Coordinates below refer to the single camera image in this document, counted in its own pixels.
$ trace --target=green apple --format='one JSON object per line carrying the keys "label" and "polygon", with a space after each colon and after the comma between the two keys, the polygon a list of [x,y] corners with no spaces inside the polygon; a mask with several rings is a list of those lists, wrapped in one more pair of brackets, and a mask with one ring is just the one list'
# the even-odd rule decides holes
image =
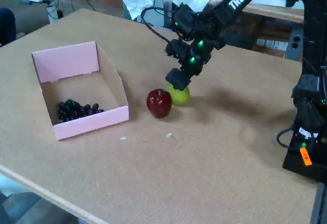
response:
{"label": "green apple", "polygon": [[169,84],[166,87],[166,91],[170,93],[172,97],[173,104],[175,105],[184,105],[190,100],[190,90],[186,87],[183,91],[174,89],[173,85]]}

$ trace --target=pink cardboard box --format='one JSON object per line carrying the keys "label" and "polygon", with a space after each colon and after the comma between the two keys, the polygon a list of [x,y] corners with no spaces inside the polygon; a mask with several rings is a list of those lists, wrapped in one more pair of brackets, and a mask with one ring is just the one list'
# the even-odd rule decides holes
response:
{"label": "pink cardboard box", "polygon": [[[38,51],[32,57],[58,140],[129,119],[122,81],[96,42]],[[81,105],[98,103],[105,112],[63,123],[58,103],[67,99]]]}

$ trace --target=red apple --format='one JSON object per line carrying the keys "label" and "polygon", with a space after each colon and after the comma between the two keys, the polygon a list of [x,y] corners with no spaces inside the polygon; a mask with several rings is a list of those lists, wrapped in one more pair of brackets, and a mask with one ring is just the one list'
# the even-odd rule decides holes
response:
{"label": "red apple", "polygon": [[164,118],[172,108],[173,100],[169,92],[163,89],[155,89],[149,92],[147,97],[147,107],[156,118]]}

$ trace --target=orange tag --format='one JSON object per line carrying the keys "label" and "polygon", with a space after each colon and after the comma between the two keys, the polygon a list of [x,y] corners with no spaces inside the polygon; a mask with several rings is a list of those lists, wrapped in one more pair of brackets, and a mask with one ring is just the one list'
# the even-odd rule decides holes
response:
{"label": "orange tag", "polygon": [[305,147],[300,148],[300,152],[303,158],[303,162],[305,163],[306,166],[312,165],[311,159],[309,157],[308,151]]}

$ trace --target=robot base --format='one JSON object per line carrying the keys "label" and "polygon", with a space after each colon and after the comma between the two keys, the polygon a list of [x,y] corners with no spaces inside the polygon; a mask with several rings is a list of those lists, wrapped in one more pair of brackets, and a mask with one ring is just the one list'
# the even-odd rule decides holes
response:
{"label": "robot base", "polygon": [[[301,142],[297,139],[292,139],[290,143],[291,148],[300,149]],[[294,173],[303,175],[317,180],[318,182],[327,183],[327,143],[320,143],[316,149],[308,148],[311,155],[311,166],[305,166],[302,156],[298,151],[288,149],[286,157],[283,162],[283,168]]]}

